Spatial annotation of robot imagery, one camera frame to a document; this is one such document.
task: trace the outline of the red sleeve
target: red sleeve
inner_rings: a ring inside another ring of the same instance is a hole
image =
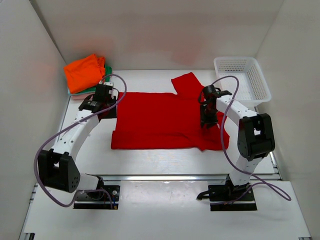
[[[204,86],[200,84],[193,72],[171,79],[179,97],[197,98]]]

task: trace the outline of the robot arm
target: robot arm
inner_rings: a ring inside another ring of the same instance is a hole
[[[218,123],[217,112],[225,113],[232,101],[229,91],[221,91],[213,85],[203,90],[204,102],[200,102],[201,126],[210,128]],[[268,114],[259,114],[233,101],[227,112],[229,117],[238,126],[237,147],[240,156],[235,166],[243,172],[253,173],[258,163],[275,149],[274,133],[271,118]],[[246,191],[250,185],[250,175],[233,169],[226,178],[229,198],[234,199]]]
[[[74,122],[106,109],[116,102],[113,96],[113,83],[100,82],[93,95],[84,99]],[[102,180],[97,176],[80,173],[75,164],[77,154],[86,138],[101,119],[116,118],[114,107],[106,113],[98,114],[80,122],[59,136],[58,141],[49,150],[42,150],[38,157],[39,177],[42,183],[54,189],[72,193],[75,190],[95,190]]]

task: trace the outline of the table surface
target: table surface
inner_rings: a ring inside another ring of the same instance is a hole
[[[176,93],[171,79],[193,72],[202,85],[207,86],[216,79],[214,70],[119,70],[114,71],[124,78],[128,92]],[[112,77],[114,87],[124,90],[122,82]],[[70,99],[63,127],[74,120],[82,100]],[[96,126],[80,149],[76,164],[80,172],[95,175],[220,175],[228,174],[232,167],[222,151],[197,148],[155,150],[112,150],[112,131],[116,119],[103,119]],[[238,127],[227,120],[225,129],[230,135],[227,150],[235,163]],[[256,174],[273,174],[270,156],[264,158],[255,170]]]
[[[257,211],[210,211],[206,181],[122,181],[118,210],[63,208],[38,189],[25,233],[34,240],[298,240],[310,237],[290,182],[273,181],[288,202],[266,186],[253,188]],[[51,193],[64,203],[70,194]]]

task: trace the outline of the red garment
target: red garment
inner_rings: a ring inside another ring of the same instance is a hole
[[[112,149],[222,149],[218,126],[201,128],[198,96],[203,86],[196,76],[191,72],[171,81],[177,94],[127,92],[118,105]],[[221,125],[223,113],[217,118]],[[223,134],[228,147],[229,135]]]

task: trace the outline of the black mounting base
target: black mounting base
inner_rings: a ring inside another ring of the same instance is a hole
[[[237,193],[236,196],[229,196],[229,189],[226,188],[226,185],[209,185],[209,191],[212,192],[209,194],[210,202],[210,211],[256,211],[257,205],[255,202],[254,192],[251,189],[246,195],[240,198],[238,201],[235,201],[232,204],[214,204],[219,202],[227,202],[232,199],[236,199],[241,196],[242,193]]]
[[[113,209],[117,210],[119,208],[119,196],[120,196],[120,186],[119,185],[103,185],[103,189],[106,190],[110,196],[112,201],[115,201],[115,204],[112,202]],[[73,204],[74,209],[105,209],[111,210],[110,201],[107,195],[101,192],[100,195],[90,196],[90,194],[78,193],[75,202]]]

